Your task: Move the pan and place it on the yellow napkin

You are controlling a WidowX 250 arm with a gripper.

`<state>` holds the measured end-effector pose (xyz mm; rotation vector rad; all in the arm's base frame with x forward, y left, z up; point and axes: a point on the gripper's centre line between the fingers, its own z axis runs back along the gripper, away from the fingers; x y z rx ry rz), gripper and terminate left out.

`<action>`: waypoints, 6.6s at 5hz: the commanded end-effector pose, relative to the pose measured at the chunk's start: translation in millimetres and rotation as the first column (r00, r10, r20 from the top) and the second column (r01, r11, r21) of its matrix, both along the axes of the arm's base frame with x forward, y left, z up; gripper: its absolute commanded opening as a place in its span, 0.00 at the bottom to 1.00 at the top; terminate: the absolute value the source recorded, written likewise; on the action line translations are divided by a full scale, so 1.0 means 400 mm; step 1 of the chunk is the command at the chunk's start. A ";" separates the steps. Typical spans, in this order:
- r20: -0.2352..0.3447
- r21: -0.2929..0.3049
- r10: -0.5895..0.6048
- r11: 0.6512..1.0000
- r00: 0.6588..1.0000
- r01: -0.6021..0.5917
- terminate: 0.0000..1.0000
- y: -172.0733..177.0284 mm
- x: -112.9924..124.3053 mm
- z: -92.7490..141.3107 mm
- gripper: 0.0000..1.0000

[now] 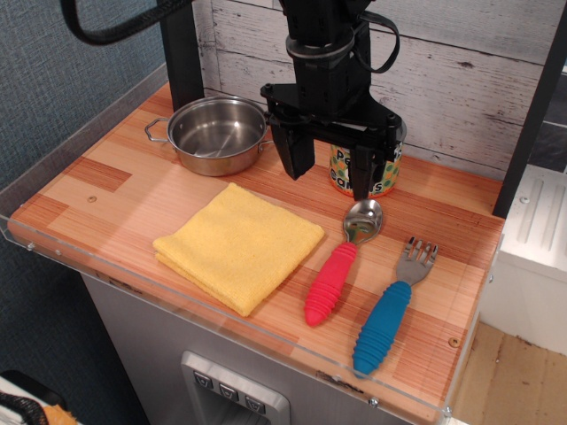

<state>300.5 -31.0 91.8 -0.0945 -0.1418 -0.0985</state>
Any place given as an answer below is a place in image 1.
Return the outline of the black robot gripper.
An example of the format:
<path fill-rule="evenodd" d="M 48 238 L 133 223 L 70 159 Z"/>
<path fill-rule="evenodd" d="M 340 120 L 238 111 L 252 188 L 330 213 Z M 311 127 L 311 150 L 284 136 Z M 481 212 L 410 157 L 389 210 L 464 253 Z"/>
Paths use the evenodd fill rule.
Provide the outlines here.
<path fill-rule="evenodd" d="M 369 93 L 370 72 L 348 55 L 330 63 L 298 60 L 294 83 L 267 83 L 260 94 L 284 171 L 297 180 L 315 164 L 315 140 L 351 151 L 356 201 L 384 188 L 386 148 L 402 118 Z"/>

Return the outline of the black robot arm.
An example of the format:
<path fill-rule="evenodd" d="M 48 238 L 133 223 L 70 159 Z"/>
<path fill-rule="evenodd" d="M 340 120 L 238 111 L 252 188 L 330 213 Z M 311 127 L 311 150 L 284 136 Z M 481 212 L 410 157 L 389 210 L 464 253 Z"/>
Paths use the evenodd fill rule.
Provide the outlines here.
<path fill-rule="evenodd" d="M 395 160 L 407 130 L 402 118 L 370 94 L 371 76 L 385 73 L 400 48 L 378 68 L 371 61 L 370 24 L 399 32 L 367 1 L 283 1 L 286 50 L 295 81 L 265 84 L 271 127 L 284 170 L 294 180 L 315 163 L 315 141 L 350 153 L 348 178 L 355 200 L 369 197 L 371 182 Z"/>

